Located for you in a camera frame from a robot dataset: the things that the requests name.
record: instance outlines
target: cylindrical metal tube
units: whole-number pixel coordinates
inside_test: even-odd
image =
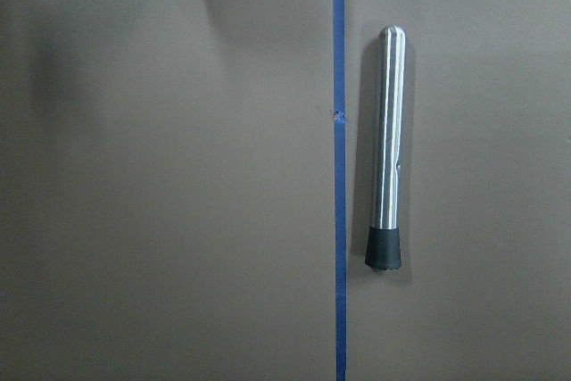
[[[405,45],[400,27],[387,27],[379,35],[371,228],[365,260],[376,269],[401,266],[398,206]]]

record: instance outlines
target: blue stripe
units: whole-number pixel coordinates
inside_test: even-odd
[[[335,139],[335,362],[336,381],[347,367],[347,221],[345,207],[345,0],[333,0]]]

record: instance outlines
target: vertical blue line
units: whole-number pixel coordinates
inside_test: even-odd
[[[335,365],[336,381],[347,366],[347,233],[345,207],[345,0],[333,0],[335,139]]]

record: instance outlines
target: blue tape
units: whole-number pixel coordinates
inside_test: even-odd
[[[333,0],[333,106],[335,139],[335,365],[347,368],[347,219],[345,206],[345,0]]]

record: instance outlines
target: metal rod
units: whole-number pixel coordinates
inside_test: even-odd
[[[373,195],[366,258],[366,263],[377,269],[401,266],[398,209],[405,45],[400,27],[387,27],[379,35]]]

